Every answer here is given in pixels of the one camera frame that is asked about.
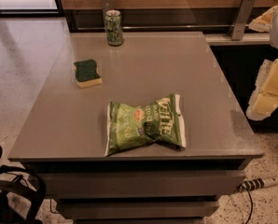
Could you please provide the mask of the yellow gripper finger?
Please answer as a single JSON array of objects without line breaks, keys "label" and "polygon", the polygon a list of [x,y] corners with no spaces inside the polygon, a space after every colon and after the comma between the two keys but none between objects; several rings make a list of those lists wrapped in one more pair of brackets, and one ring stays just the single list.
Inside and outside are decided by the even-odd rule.
[{"label": "yellow gripper finger", "polygon": [[271,22],[273,18],[273,13],[276,10],[277,6],[269,8],[262,15],[253,19],[248,28],[256,32],[268,32],[271,29]]},{"label": "yellow gripper finger", "polygon": [[251,120],[260,121],[278,108],[278,59],[263,62],[255,85],[245,114]]}]

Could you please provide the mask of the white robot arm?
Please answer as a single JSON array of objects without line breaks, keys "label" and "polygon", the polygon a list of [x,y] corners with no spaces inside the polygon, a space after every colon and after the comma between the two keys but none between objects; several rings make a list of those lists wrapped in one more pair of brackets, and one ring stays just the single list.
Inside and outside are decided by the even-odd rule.
[{"label": "white robot arm", "polygon": [[[278,49],[278,5],[252,20],[249,28],[269,32],[271,45]],[[274,61],[264,60],[259,67],[255,86],[245,114],[251,120],[260,121],[278,107],[278,58]]]}]

